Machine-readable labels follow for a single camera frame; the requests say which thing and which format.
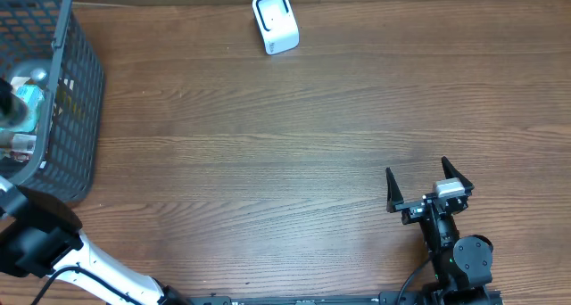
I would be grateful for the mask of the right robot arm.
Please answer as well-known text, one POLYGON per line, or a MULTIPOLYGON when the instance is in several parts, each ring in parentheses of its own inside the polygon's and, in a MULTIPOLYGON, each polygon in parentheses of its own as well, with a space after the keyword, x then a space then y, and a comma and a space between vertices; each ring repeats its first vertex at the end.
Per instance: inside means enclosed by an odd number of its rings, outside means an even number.
POLYGON ((381 304, 502 304, 492 281, 492 242, 483 235, 462 237, 454 216, 468 208, 474 185, 441 158, 444 180, 414 202, 405 202, 393 172, 385 170, 386 210, 400 213, 404 225, 419 224, 427 249, 424 260, 397 292, 381 292, 381 304))

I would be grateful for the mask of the teal white tissue pack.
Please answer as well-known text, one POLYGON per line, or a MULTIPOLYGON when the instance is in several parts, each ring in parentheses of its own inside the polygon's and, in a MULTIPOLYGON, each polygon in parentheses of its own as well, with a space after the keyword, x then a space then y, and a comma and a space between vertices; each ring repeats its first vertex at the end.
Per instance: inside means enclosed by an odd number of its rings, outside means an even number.
POLYGON ((23 85, 16 91, 16 95, 27 105, 28 113, 24 121, 15 128, 15 132, 34 132, 40 117, 41 106, 45 100, 44 91, 35 85, 23 85))

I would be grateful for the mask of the yellow oil bottle silver cap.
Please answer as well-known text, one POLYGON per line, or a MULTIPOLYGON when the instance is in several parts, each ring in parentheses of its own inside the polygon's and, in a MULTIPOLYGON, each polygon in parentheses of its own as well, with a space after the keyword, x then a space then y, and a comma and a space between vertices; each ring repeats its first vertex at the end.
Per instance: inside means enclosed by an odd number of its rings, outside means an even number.
POLYGON ((29 83, 40 87, 42 89, 46 89, 46 86, 49 81, 49 74, 47 70, 44 68, 35 68, 30 72, 30 80, 29 83))

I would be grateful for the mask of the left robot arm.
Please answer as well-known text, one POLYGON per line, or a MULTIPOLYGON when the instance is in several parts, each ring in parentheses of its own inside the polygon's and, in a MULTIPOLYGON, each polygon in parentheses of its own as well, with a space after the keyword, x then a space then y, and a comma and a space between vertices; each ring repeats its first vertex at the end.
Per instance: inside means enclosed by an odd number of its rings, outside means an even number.
POLYGON ((187 304, 168 285, 139 274, 97 247, 79 217, 50 194, 1 179, 1 217, 13 222, 1 230, 1 272, 16 277, 47 277, 34 304, 56 280, 74 284, 108 304, 187 304))

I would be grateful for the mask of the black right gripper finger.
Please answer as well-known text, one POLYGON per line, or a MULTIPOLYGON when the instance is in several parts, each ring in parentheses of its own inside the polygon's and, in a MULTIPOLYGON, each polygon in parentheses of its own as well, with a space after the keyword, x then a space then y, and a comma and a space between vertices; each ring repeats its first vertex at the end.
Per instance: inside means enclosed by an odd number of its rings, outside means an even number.
POLYGON ((400 210, 400 205, 404 203, 404 199, 390 168, 385 169, 385 177, 387 182, 386 210, 389 213, 395 213, 400 210))
POLYGON ((466 177, 464 177, 450 162, 450 160, 443 156, 441 158, 441 163, 443 166, 443 172, 447 179, 457 178, 458 181, 464 186, 465 192, 467 194, 471 194, 474 190, 475 186, 471 181, 469 181, 466 177))

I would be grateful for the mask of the brown snack pouch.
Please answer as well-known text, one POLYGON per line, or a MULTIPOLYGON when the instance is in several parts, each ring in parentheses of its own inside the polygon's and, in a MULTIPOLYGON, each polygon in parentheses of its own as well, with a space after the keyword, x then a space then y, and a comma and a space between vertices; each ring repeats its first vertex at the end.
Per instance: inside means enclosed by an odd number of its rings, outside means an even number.
POLYGON ((36 148, 37 137, 31 134, 1 132, 1 158, 18 162, 28 161, 36 148))

